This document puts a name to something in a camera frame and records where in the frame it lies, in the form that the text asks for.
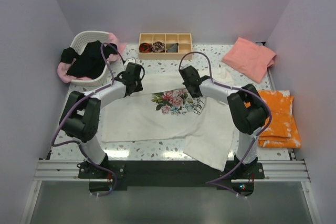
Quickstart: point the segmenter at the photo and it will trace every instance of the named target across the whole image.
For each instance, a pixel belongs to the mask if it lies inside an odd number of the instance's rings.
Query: pink towel
[[[119,39],[113,33],[109,33],[109,38],[108,38],[107,42],[108,43],[116,44],[116,46],[118,48],[118,51],[119,51],[119,53],[121,55],[122,55],[122,53],[124,52],[124,50],[125,50],[125,48],[127,46],[126,43],[119,43]],[[118,59],[119,59],[119,55],[113,55],[113,54],[110,54],[109,57],[107,58],[107,60],[109,62],[116,61]],[[71,64],[67,64],[67,63],[61,62],[58,65],[58,67],[57,67],[57,74],[60,77],[60,79],[63,82],[65,82],[65,83],[68,83],[68,82],[70,82],[72,80],[82,80],[82,81],[90,81],[90,80],[92,80],[89,77],[77,78],[75,76],[69,76],[69,75],[67,75],[67,72],[68,72],[69,68],[71,67],[72,64],[74,64],[75,61],[76,61],[76,59],[74,59]]]
[[[222,62],[260,83],[267,68],[274,64],[275,55],[275,52],[265,46],[258,46],[251,41],[238,38]]]
[[[116,46],[118,47],[118,51],[121,55],[127,46],[126,43],[119,43],[119,39],[113,33],[109,33],[108,43],[116,44]],[[113,55],[113,54],[110,54],[108,58],[109,61],[116,61],[118,59],[119,59],[119,55]]]

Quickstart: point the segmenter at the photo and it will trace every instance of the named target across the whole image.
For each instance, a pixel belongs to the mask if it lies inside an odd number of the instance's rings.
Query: white cloth
[[[184,153],[223,171],[232,145],[234,124],[229,106],[207,98],[205,118],[193,134],[186,136]]]
[[[213,76],[233,84],[225,68],[214,69]],[[185,154],[224,170],[234,130],[229,108],[211,98],[192,99],[182,83],[179,73],[146,75],[143,91],[106,106],[102,141],[186,137]]]

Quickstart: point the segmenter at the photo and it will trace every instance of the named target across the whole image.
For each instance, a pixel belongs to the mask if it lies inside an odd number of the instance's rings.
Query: floral print
[[[204,102],[201,98],[193,99],[186,89],[171,90],[152,94],[156,110],[164,115],[185,115],[187,112],[201,114]]]

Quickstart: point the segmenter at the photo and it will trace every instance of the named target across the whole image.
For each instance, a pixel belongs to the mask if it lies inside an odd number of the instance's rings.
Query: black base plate
[[[235,164],[235,161],[227,161],[226,167],[234,167]],[[108,165],[118,178],[116,190],[127,190],[129,186],[205,187],[208,186],[205,182],[222,175],[222,172],[198,161],[108,161]],[[263,165],[257,163],[254,167],[251,172],[255,174],[255,179],[265,178]],[[240,178],[249,179],[250,176],[251,173]],[[106,178],[106,175],[97,177],[79,172],[78,177],[93,179]],[[230,183],[230,180],[224,181],[224,184]]]

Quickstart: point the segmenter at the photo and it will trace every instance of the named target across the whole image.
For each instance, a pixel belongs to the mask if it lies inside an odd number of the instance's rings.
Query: speckled tabletop
[[[211,60],[213,68],[225,67],[232,75],[235,85],[244,86],[252,83],[258,90],[271,89],[268,77],[265,76],[260,84],[257,84],[247,78],[245,75],[239,73],[233,68],[221,62],[223,55],[225,55],[232,45],[194,45],[194,51],[201,51],[207,54]],[[129,44],[123,52],[123,58],[136,58],[137,62],[142,64],[146,69],[146,73],[169,73],[177,72],[179,60],[138,60],[137,54],[138,45]],[[186,63],[191,64],[198,70],[205,70],[208,68],[207,61],[201,55],[194,55],[192,60],[187,60]],[[117,61],[111,64],[113,73],[123,71],[123,64]],[[89,91],[93,90],[91,87],[81,87],[70,85],[68,94],[73,91]],[[104,109],[101,110],[100,118],[103,118]],[[98,139],[101,139],[101,132],[104,121],[100,120],[98,128]],[[238,149],[238,132],[235,132],[228,160],[232,160],[235,152]],[[70,140],[68,136],[61,131],[56,139],[56,143]],[[183,153],[185,144],[184,138],[175,138],[168,140],[148,140],[138,142],[100,142],[101,147],[108,154],[109,159],[119,160],[193,160],[191,157]],[[257,150],[259,160],[290,160],[288,150],[286,148],[259,148]],[[69,144],[61,147],[54,147],[51,149],[50,159],[58,160],[81,160],[83,156],[80,154],[78,147],[75,144]]]

